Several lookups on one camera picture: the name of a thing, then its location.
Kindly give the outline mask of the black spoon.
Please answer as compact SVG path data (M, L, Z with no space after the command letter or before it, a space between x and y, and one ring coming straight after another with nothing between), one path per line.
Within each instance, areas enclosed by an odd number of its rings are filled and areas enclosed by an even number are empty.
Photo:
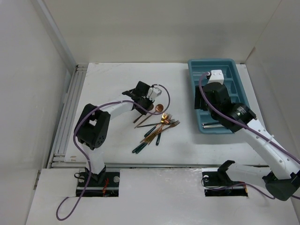
M203 126L216 125L216 124L220 124L220 122L216 121L216 122L202 123Z

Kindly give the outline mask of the silver round spoon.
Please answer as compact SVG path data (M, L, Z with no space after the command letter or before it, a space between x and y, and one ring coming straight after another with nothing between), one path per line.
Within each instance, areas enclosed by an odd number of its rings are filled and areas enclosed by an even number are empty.
M205 125L205 126L203 126L203 129L214 129L214 128L224 128L224 126L222 126L220 124Z

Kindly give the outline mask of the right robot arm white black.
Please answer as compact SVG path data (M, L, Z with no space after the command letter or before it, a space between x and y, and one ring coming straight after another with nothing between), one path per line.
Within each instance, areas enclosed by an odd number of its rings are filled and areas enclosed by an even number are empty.
M267 164L262 168L227 160L216 171L205 173L210 186L221 190L244 183L266 189L271 199L286 201L294 196L300 188L300 160L275 140L247 105L233 103L224 84L197 85L195 109L208 111L223 127L241 134Z

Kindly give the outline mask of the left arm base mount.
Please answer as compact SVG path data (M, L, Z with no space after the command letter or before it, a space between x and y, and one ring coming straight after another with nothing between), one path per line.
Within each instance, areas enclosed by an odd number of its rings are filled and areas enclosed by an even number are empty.
M79 197L86 184L88 173L77 172L74 174L77 179L76 197ZM120 171L106 171L99 181L91 178L83 197L118 197L120 184Z

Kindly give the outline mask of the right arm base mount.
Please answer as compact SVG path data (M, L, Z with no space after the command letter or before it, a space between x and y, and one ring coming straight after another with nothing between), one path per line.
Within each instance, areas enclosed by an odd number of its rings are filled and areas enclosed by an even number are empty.
M202 170L201 184L206 197L248 197L246 186L234 186L241 182L232 181L227 175L227 170L234 161L227 160L218 168L204 168Z

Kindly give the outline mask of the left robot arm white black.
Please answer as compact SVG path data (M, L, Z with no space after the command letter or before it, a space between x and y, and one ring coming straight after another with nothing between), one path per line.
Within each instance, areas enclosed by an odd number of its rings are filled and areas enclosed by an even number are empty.
M110 121L132 110L137 110L142 115L147 114L161 92L155 85L139 81L135 88L122 92L112 102L99 106L87 104L83 108L74 128L73 142L87 160L85 175L94 186L102 185L105 180L106 166L102 153L98 153L96 149L103 145Z

